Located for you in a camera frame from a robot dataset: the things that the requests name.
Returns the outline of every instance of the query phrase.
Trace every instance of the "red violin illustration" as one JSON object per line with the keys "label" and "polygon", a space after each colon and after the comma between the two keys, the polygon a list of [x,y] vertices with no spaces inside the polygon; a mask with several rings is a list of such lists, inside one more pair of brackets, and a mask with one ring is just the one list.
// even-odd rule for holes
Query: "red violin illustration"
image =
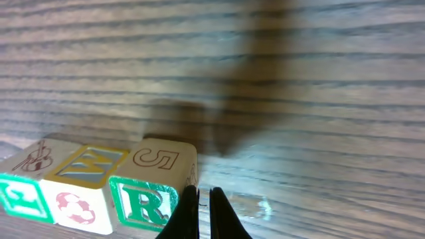
{"label": "red violin illustration", "polygon": [[40,140],[38,142],[39,148],[29,153],[27,158],[16,165],[12,171],[21,167],[23,171],[33,172],[52,165],[53,159],[50,156],[52,149],[44,146],[44,143],[44,140]]}

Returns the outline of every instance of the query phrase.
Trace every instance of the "yellow border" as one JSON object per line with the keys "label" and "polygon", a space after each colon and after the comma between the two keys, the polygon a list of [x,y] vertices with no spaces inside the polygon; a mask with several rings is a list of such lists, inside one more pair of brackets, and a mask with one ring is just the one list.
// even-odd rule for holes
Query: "yellow border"
{"label": "yellow border", "polygon": [[[122,153],[122,156],[116,163],[112,165],[112,168],[103,176],[103,178],[100,180],[99,183],[91,183],[88,181],[80,180],[80,179],[71,179],[67,177],[61,177],[56,176],[57,173],[59,173],[63,168],[68,166],[77,156],[79,156],[81,153],[83,153],[87,148],[92,147],[95,149],[101,149],[105,151],[116,151]],[[49,181],[55,181],[58,183],[66,183],[70,185],[76,185],[85,187],[88,189],[101,189],[103,186],[106,185],[108,182],[109,176],[117,169],[118,165],[120,165],[124,159],[128,156],[129,151],[123,150],[123,149],[115,149],[115,148],[109,148],[109,147],[100,147],[97,145],[84,145],[79,150],[77,150],[75,153],[73,153],[71,156],[68,157],[67,160],[63,161],[59,166],[57,166],[52,171],[48,172],[48,174],[44,177],[44,179]]]}

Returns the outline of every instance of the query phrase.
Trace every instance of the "wooden table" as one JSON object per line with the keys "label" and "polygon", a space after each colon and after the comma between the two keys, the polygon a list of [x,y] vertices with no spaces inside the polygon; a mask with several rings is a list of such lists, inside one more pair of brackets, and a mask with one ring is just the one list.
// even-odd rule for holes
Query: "wooden table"
{"label": "wooden table", "polygon": [[186,141],[253,238],[425,238],[424,39],[421,0],[0,0],[1,157]]}

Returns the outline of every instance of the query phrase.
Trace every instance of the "alphabet block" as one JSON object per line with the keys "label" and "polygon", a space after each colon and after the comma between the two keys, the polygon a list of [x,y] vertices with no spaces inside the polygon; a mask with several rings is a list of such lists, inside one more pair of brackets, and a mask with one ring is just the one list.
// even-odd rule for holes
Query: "alphabet block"
{"label": "alphabet block", "polygon": [[108,177],[128,152],[85,145],[41,182],[47,204],[63,226],[111,234],[118,223]]}
{"label": "alphabet block", "polygon": [[54,223],[40,188],[46,174],[61,164],[81,144],[42,139],[0,164],[0,202],[6,213]]}
{"label": "alphabet block", "polygon": [[197,186],[197,151],[188,143],[144,139],[110,177],[120,222],[161,231],[187,185]]}

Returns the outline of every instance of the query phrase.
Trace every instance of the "black pointed object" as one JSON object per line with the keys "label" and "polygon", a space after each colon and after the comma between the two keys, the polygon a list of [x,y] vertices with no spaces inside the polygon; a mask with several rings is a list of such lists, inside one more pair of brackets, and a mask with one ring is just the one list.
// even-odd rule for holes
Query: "black pointed object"
{"label": "black pointed object", "polygon": [[211,239],[252,239],[219,187],[210,190]]}
{"label": "black pointed object", "polygon": [[156,239],[199,239],[199,191],[185,187],[170,220]]}

